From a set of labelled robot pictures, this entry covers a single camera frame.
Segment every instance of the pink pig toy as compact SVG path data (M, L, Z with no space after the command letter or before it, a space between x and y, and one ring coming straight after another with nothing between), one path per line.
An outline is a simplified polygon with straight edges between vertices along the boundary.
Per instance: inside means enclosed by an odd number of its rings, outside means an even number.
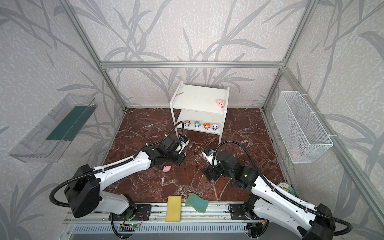
M221 100L221 99L217 100L217 105L218 105L219 107L223 108L223 107L224 107L224 101Z

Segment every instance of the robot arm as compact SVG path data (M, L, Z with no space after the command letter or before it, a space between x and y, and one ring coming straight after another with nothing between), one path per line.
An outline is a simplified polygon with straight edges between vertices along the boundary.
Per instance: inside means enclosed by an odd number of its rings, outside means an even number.
M248 166L241 166L227 151L220 151L214 157L214 151L207 148L202 154L211 164L202 169L209 181L217 180L220 176L231 178L232 185L251 193L243 204L248 218L268 219L289 229L303 240L331 240L333 238L334 221L316 215L318 213L332 217L330 209L325 205L320 204L316 207L289 194L264 176L262 177L260 171L255 171ZM304 209L293 203L304 206Z
M60 185L51 192L50 200L56 205L61 203L61 206L71 207L74 217L83 217L91 212L111 212L117 215L133 212L136 205L128 196L105 192L104 189L135 172L167 162L180 166L185 159L182 151L188 143L186 136L178 139L168 135L158 147L143 147L137 154L117 162L93 169L89 165L81 166L64 190L68 204L54 198Z

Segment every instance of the green sponge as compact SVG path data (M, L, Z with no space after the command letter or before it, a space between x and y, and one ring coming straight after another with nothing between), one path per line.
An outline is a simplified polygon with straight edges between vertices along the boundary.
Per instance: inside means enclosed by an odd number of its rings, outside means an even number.
M208 207L208 200L201 199L199 196L197 196L194 193L189 193L188 199L185 202L186 206L191 206L193 207L196 211L200 213L205 213Z

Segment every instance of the sponge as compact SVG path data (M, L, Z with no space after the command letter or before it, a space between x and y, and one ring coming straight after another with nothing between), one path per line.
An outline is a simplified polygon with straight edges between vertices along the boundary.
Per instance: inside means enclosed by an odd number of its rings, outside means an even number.
M181 196L169 196L166 222L179 222L181 215Z
M189 193L188 199L185 202L186 206L191 206L193 207L196 211L200 213L205 213L208 207L208 200L201 199L199 196L197 196L194 193Z

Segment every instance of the acrylic shelf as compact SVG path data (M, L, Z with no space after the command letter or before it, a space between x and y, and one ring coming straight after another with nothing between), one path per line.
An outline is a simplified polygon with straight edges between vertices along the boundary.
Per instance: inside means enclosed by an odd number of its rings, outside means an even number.
M93 101L68 94L9 155L22 162L57 162L95 111Z
M333 146L315 114L298 91L280 93L272 116L293 163L314 162Z

